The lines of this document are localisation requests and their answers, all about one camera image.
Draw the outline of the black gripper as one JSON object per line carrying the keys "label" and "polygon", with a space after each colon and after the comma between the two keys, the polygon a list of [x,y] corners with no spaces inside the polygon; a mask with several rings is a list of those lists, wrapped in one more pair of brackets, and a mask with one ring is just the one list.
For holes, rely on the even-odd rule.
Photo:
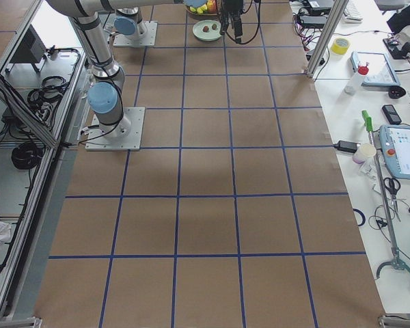
{"label": "black gripper", "polygon": [[225,15],[219,16],[220,22],[220,34],[225,34],[228,27],[231,26],[234,30],[234,37],[241,38],[243,35],[243,25],[241,20],[241,14],[243,13],[243,1],[231,0],[232,11],[231,13],[225,13]]}
{"label": "black gripper", "polygon": [[229,18],[232,11],[232,1],[231,0],[221,0],[219,2],[219,17]]}

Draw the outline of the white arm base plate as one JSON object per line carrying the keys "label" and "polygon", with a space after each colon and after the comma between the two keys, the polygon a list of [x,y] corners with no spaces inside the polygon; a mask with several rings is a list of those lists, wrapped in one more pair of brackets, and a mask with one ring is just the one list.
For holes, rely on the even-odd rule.
{"label": "white arm base plate", "polygon": [[138,24],[138,27],[134,34],[128,36],[124,34],[118,34],[113,45],[116,47],[132,47],[140,48],[145,46],[154,46],[156,41],[157,21],[142,21]]}
{"label": "white arm base plate", "polygon": [[87,151],[138,151],[144,126],[144,107],[125,107],[124,117],[113,132],[107,126],[95,128],[89,132],[90,139],[85,143]]}

